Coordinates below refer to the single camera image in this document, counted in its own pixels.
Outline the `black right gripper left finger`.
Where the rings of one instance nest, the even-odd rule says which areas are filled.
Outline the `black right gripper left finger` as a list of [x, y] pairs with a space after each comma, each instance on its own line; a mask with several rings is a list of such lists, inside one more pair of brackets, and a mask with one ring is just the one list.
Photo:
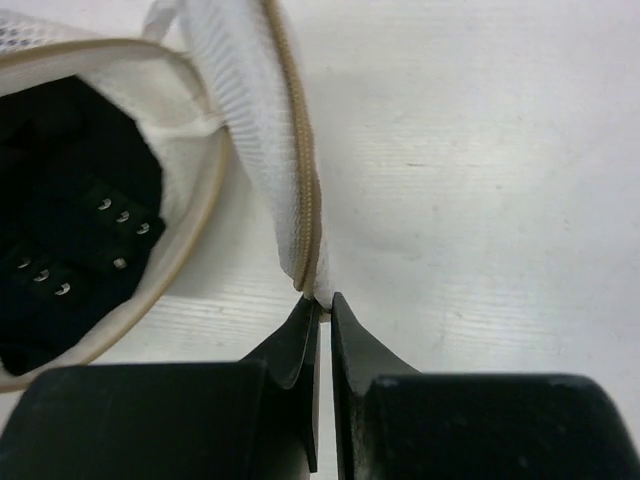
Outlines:
[[1, 436], [5, 479], [307, 479], [318, 468], [319, 304], [237, 361], [57, 368]]

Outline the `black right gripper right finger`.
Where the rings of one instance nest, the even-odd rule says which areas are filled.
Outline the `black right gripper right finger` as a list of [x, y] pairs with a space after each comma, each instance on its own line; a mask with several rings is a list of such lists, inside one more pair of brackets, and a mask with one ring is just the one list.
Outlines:
[[639, 455], [610, 397], [559, 373], [422, 373], [331, 310], [342, 479], [635, 479]]

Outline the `black bra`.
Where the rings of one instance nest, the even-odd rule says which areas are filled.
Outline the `black bra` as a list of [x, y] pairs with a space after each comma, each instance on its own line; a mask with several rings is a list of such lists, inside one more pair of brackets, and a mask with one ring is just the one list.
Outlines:
[[1, 100], [1, 364], [27, 374], [137, 289], [165, 230], [134, 121], [77, 77]]

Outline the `white mesh laundry bag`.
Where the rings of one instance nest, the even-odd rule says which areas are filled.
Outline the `white mesh laundry bag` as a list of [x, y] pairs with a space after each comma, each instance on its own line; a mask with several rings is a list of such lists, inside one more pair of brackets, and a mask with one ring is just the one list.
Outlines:
[[129, 37], [2, 10], [1, 100], [73, 76], [134, 121], [162, 169], [166, 227], [133, 296], [51, 362], [21, 376], [1, 364], [3, 391], [95, 360], [147, 313], [197, 242], [232, 157], [268, 202], [294, 288], [327, 296], [313, 129], [277, 2], [155, 1]]

